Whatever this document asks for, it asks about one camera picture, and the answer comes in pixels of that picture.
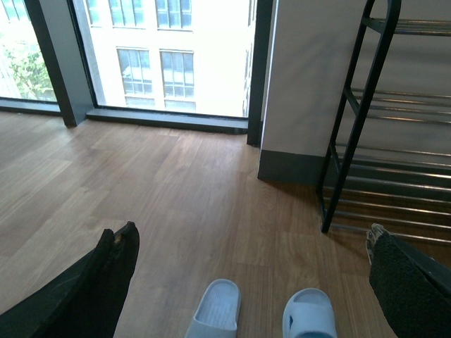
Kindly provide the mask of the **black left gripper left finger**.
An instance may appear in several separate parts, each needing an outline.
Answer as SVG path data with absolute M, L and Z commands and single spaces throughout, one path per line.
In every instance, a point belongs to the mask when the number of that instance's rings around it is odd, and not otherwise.
M 139 249 L 133 222 L 105 229 L 89 253 L 1 314 L 1 336 L 112 337 Z

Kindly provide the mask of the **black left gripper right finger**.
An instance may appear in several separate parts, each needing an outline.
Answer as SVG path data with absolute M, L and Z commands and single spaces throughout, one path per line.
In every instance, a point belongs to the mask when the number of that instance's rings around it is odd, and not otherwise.
M 369 282 L 397 337 L 450 336 L 450 269 L 374 223 Z

